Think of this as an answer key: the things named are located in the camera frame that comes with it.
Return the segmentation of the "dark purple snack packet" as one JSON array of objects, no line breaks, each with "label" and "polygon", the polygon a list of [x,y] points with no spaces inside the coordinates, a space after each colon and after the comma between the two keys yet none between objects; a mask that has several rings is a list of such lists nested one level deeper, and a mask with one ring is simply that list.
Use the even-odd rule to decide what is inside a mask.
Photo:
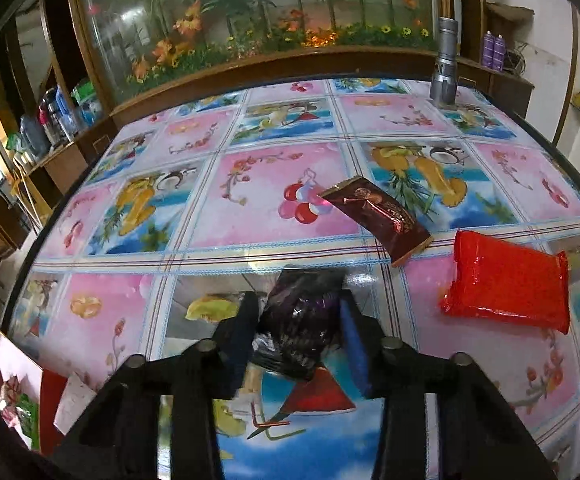
[{"label": "dark purple snack packet", "polygon": [[253,339],[252,362],[294,380],[310,380],[340,338],[345,270],[282,270],[267,296]]}]

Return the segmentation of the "dark brown chocolate bar packet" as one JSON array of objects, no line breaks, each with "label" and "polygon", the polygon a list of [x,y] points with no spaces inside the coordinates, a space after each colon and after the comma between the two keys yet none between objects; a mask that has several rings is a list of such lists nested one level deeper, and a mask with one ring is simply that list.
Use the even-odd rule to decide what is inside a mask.
[{"label": "dark brown chocolate bar packet", "polygon": [[364,177],[342,181],[319,196],[371,232],[388,253],[392,266],[422,252],[433,240],[404,206]]}]

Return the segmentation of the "small red wafer packet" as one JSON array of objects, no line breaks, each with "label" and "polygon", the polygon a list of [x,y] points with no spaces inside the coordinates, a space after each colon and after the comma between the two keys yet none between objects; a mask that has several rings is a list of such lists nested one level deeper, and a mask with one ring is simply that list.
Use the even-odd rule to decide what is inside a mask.
[{"label": "small red wafer packet", "polygon": [[455,235],[454,280],[440,301],[446,315],[569,333],[569,263],[474,231]]}]

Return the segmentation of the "white speckled snack packet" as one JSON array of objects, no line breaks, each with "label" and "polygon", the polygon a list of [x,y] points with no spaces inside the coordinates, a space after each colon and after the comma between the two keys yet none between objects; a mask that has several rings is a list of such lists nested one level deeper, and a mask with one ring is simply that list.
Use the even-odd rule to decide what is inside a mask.
[{"label": "white speckled snack packet", "polygon": [[66,436],[69,433],[95,396],[96,391],[86,385],[80,376],[75,373],[70,375],[54,419],[54,426],[60,434]]}]

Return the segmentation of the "floral plastic tablecloth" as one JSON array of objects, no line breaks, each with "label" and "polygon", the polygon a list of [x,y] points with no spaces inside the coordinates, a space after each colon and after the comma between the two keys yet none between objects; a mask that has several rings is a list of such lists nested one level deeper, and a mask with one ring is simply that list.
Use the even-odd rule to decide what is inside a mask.
[{"label": "floral plastic tablecloth", "polygon": [[[319,194],[361,176],[432,235],[399,266]],[[459,231],[570,264],[569,333],[444,315]],[[287,266],[345,270],[360,310],[430,356],[465,352],[560,479],[580,475],[580,175],[480,92],[336,78],[229,91],[116,128],[28,253],[11,340],[99,389],[133,353],[175,356]]]}]

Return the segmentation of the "red shallow gift box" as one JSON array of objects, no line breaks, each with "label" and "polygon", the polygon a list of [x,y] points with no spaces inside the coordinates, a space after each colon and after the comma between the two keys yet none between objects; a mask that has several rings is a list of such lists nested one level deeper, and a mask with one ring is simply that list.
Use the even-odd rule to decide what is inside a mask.
[{"label": "red shallow gift box", "polygon": [[0,416],[43,456],[63,439],[55,416],[67,381],[38,365],[0,331]]}]

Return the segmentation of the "silver flashlight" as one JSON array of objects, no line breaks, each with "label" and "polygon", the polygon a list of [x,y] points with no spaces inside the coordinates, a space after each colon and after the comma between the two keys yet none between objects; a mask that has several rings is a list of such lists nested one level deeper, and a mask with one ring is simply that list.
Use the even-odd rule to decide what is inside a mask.
[{"label": "silver flashlight", "polygon": [[434,63],[430,84],[430,99],[435,104],[452,106],[457,92],[458,21],[439,18],[439,52]]}]

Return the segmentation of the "blue thermos bottle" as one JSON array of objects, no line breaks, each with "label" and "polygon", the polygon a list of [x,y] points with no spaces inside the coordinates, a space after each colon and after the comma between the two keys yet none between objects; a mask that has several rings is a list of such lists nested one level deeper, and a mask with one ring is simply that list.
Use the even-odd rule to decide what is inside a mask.
[{"label": "blue thermos bottle", "polygon": [[59,122],[61,128],[63,128],[64,133],[70,139],[73,139],[78,133],[76,119],[74,118],[74,115],[69,108],[68,101],[60,88],[57,88],[55,101],[59,109]]}]

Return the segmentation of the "grey water jug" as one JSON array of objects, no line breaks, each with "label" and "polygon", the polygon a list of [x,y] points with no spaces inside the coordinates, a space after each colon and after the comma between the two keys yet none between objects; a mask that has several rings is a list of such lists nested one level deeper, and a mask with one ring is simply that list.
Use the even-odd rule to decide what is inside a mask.
[{"label": "grey water jug", "polygon": [[50,143],[38,120],[30,115],[22,115],[20,135],[36,159],[44,158],[50,151]]}]

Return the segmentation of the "purple spray cans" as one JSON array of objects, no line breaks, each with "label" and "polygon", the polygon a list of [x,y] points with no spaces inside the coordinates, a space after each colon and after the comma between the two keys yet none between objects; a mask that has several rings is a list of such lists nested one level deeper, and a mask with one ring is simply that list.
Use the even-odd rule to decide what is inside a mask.
[{"label": "purple spray cans", "polygon": [[504,69],[506,52],[507,47],[503,36],[495,36],[488,30],[482,41],[481,65],[501,72]]}]

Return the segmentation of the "floral glass display panel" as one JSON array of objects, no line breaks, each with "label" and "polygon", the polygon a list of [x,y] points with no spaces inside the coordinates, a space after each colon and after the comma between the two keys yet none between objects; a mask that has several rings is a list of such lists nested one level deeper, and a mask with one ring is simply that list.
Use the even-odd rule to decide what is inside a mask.
[{"label": "floral glass display panel", "polygon": [[100,84],[121,104],[254,56],[330,46],[431,49],[436,0],[75,0]]}]

